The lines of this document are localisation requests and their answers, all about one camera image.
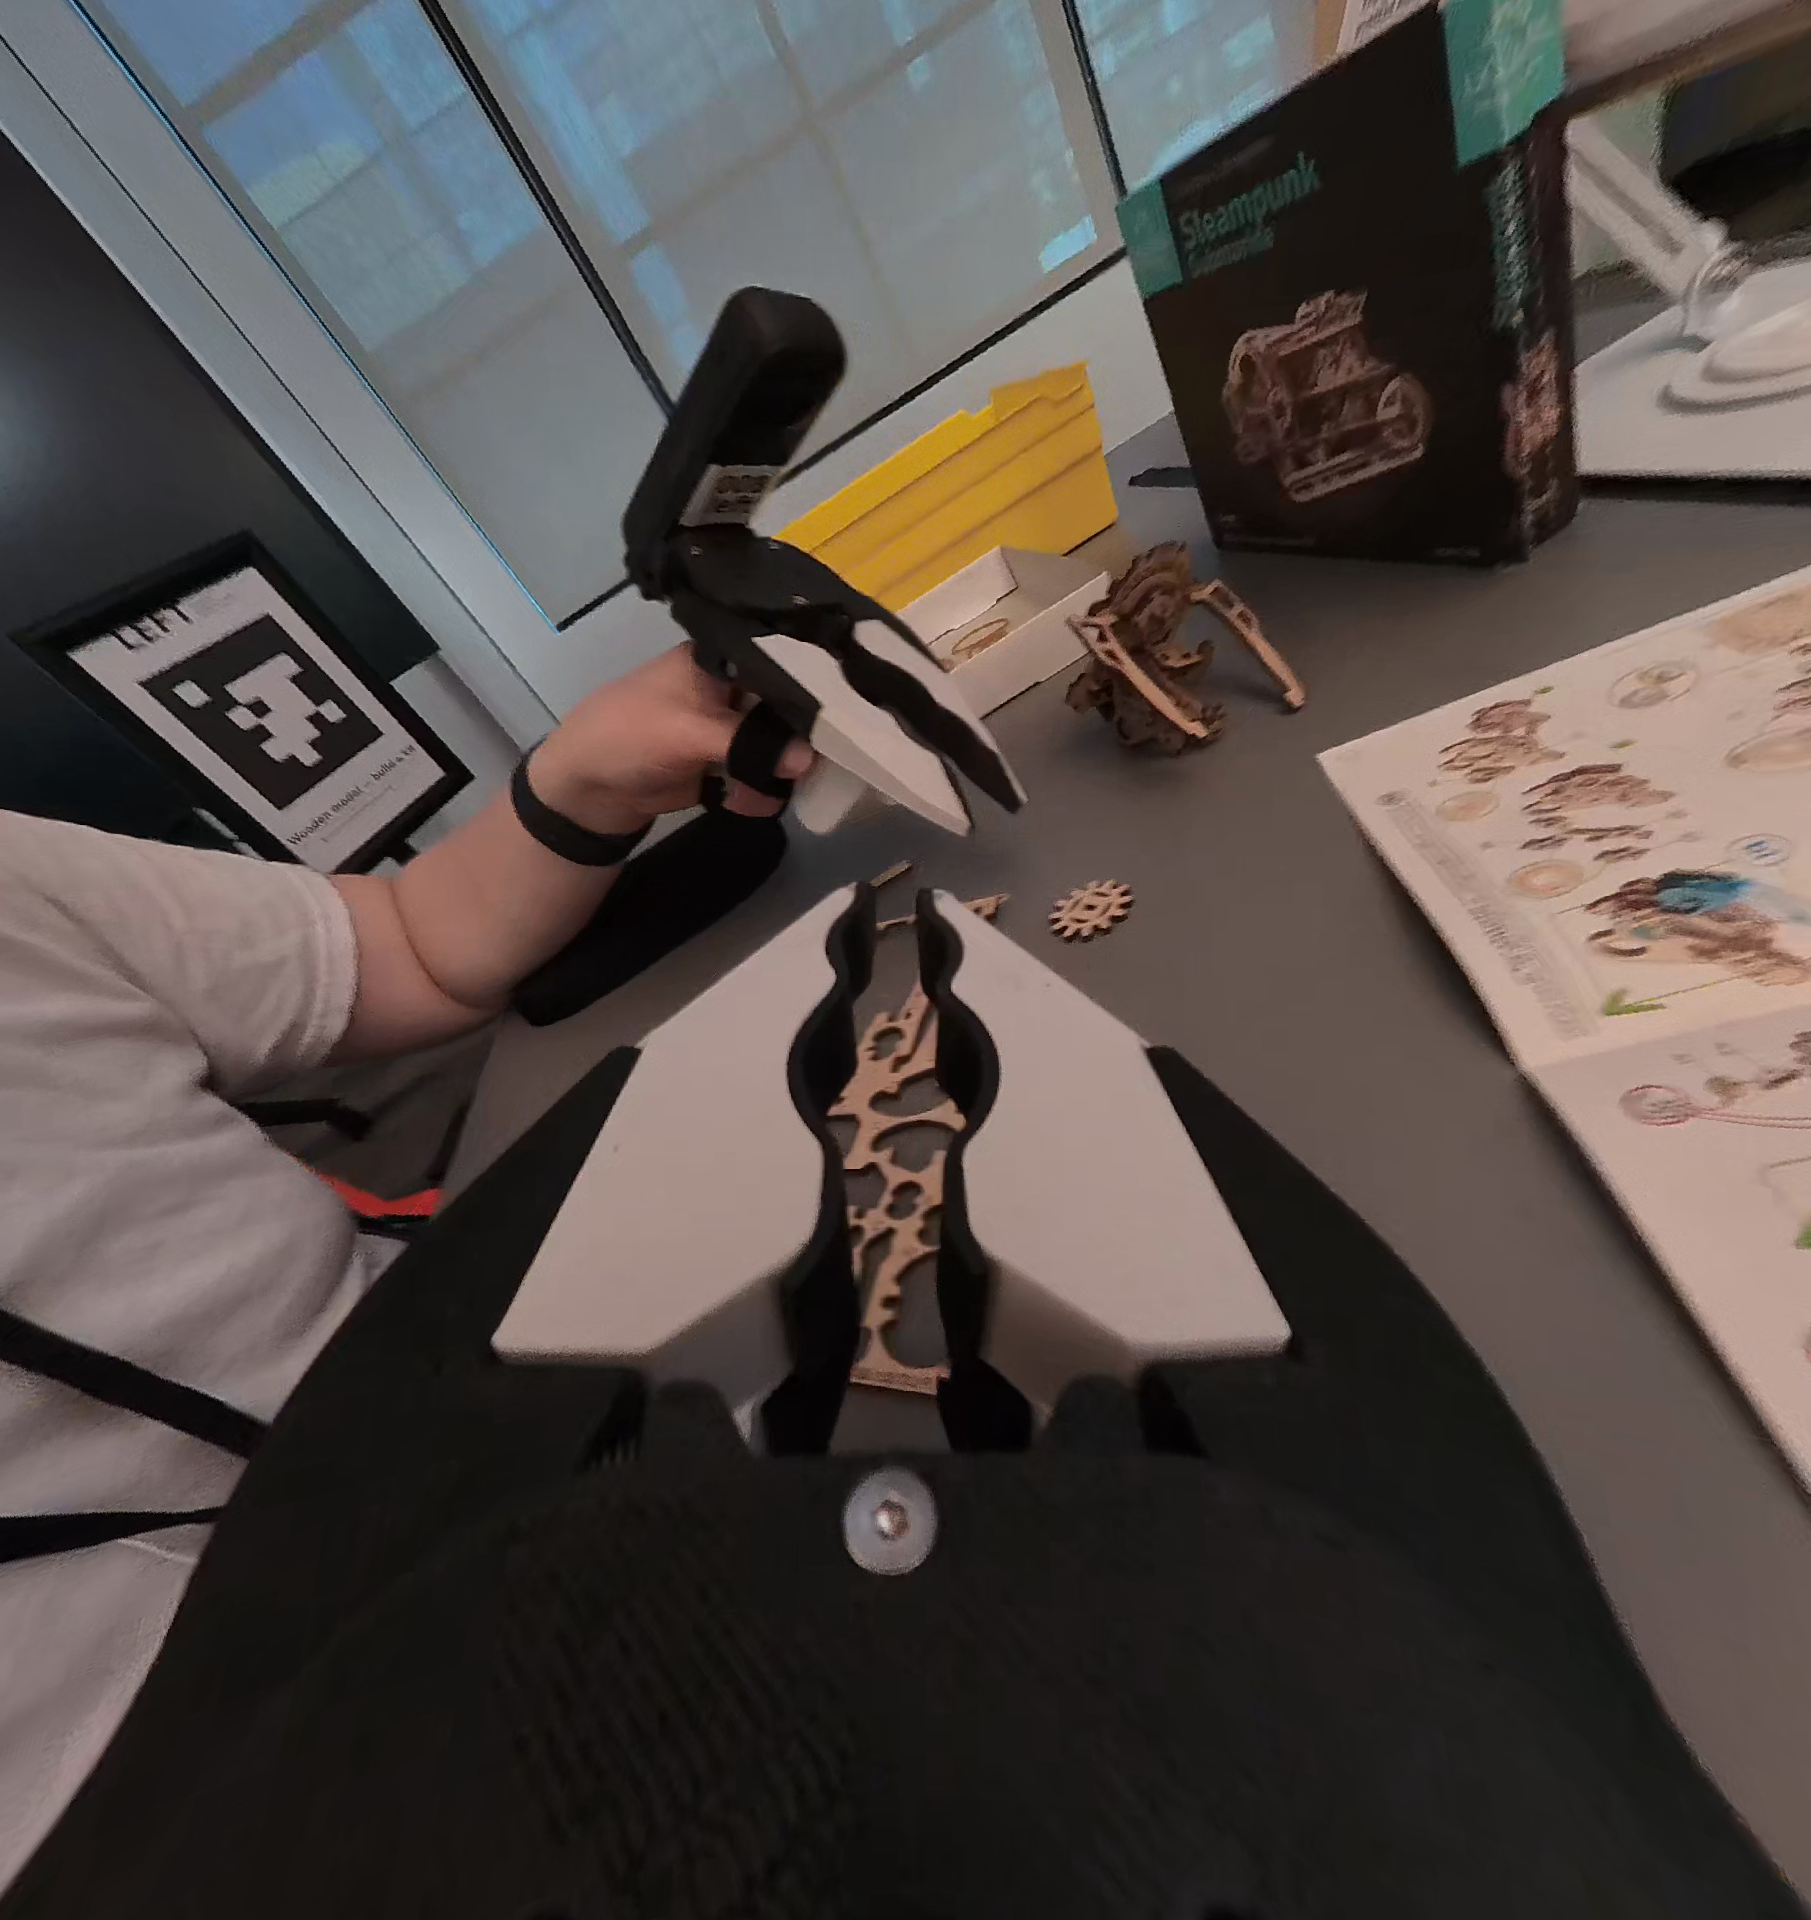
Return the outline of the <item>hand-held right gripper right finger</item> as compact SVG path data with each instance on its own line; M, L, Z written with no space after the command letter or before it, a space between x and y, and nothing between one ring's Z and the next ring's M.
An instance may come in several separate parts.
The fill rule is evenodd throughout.
M935 1296L955 1452L1019 1452L1081 1380L1281 1356L1291 1327L1153 1049L945 890L917 895L935 1079L961 1114Z

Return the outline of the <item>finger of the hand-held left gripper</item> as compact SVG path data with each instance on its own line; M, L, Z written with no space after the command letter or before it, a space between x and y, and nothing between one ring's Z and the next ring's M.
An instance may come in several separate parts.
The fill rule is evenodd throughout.
M855 618L841 664L851 690L949 773L957 770L1005 812L1027 804L1025 787L957 678L901 620L883 612Z
M761 661L813 702L805 741L827 763L855 775L885 798L953 837L971 832L971 814L955 770L903 737L845 680L841 656L785 635L751 637Z

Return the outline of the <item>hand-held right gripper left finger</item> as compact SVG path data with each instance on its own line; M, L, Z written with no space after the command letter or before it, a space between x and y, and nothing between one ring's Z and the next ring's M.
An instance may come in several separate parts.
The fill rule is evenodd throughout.
M861 1342L831 1114L873 948L873 890L845 884L651 1031L491 1335L499 1361L703 1384L769 1452L827 1450Z

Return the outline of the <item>laser-cut wooden parts sheet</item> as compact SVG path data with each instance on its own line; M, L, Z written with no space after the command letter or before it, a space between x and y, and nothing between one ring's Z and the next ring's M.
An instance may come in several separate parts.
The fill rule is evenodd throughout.
M937 1077L937 1044L937 1013L915 982L897 1006L865 1022L851 1077L829 1112L861 1299L851 1380L917 1396L933 1396L947 1367L941 1356L903 1356L897 1337L905 1309L935 1291L945 1165L965 1131Z

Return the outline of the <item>assembled wooden model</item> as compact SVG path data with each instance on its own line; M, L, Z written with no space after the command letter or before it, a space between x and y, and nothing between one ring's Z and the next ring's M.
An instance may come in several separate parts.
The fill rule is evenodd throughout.
M1067 708L1109 723L1125 749L1149 756L1171 759L1217 744L1227 724L1225 707L1195 692L1215 646L1209 637L1185 638L1197 612L1251 654L1287 712L1305 708L1301 678L1251 605L1223 580L1199 578L1181 541L1141 548L1099 601L1065 620L1085 656L1065 690Z

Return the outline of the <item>black model kit box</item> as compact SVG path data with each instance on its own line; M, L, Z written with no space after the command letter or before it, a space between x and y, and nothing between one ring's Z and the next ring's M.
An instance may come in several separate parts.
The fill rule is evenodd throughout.
M1129 192L1225 555L1523 565L1579 504L1559 5L1393 21Z

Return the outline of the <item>white cardboard box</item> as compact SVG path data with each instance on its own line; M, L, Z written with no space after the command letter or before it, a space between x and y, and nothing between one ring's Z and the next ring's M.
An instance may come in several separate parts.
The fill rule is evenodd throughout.
M901 618L977 719L1085 662L1075 622L1109 591L1081 556L995 547L903 606Z

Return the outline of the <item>large glass window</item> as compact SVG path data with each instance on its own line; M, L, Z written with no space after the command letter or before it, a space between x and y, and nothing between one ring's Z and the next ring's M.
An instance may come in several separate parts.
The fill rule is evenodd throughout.
M1115 249L1307 64L1309 5L105 2L79 13L553 626L725 299L845 436Z

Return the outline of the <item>yellow box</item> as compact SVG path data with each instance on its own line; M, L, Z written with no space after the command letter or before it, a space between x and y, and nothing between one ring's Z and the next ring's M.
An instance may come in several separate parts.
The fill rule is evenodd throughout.
M947 417L777 541L903 612L993 551L1063 559L1115 521L1089 369L1073 363Z

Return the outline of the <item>black wristband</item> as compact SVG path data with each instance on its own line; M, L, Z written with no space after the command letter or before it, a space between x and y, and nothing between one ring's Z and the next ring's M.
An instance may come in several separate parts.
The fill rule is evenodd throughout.
M513 764L507 782L507 804L519 828L545 852L569 867L585 871L609 871L629 860L645 842L653 823L641 821L637 828L605 832L585 828L569 817L551 808L533 789L531 761L535 746L527 749Z

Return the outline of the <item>framed marker sign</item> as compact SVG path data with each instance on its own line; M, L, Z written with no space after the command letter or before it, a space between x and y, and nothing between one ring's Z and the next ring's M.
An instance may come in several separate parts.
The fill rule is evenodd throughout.
M405 860L473 781L247 533L11 640L265 860L321 877Z

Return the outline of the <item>illustrated instruction booklet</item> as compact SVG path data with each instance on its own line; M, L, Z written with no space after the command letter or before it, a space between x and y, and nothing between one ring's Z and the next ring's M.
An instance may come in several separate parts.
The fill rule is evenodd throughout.
M1319 764L1811 1500L1811 567Z

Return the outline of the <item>large black screen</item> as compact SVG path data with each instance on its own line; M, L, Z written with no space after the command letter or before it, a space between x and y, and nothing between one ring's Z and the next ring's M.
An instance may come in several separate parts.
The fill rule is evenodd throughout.
M223 848L13 640L251 534L385 678L435 642L0 130L0 808Z

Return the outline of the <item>white flat board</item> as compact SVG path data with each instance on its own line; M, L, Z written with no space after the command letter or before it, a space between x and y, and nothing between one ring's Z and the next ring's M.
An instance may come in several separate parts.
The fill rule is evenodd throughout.
M1734 404L1666 397L1694 360L1660 312L1585 357L1573 377L1581 475L1616 480L1811 480L1811 389Z

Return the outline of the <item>white curved object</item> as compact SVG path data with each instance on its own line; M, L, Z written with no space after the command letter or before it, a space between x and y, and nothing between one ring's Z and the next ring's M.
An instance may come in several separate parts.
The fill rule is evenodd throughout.
M1811 230L1740 244L1684 204L1594 121L1565 134L1565 190L1678 319L1688 363L1664 397L1684 409L1738 409L1811 392Z

